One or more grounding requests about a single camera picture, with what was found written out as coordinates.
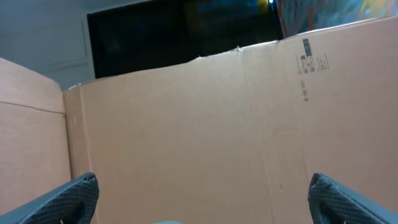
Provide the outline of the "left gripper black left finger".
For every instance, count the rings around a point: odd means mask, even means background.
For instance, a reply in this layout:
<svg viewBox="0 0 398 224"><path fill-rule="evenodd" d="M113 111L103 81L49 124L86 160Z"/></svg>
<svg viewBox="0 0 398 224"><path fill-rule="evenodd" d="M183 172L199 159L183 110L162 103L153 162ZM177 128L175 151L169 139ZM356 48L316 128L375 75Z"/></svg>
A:
<svg viewBox="0 0 398 224"><path fill-rule="evenodd" d="M1 223L90 224L100 190L94 173L87 172L35 200L1 215Z"/></svg>

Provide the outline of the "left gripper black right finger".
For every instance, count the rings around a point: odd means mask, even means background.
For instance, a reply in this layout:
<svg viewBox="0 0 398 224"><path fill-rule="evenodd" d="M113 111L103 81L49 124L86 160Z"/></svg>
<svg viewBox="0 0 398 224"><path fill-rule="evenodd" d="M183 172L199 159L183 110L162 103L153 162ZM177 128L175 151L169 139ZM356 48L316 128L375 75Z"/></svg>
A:
<svg viewBox="0 0 398 224"><path fill-rule="evenodd" d="M397 224L397 214L322 174L315 173L308 187L314 224Z"/></svg>

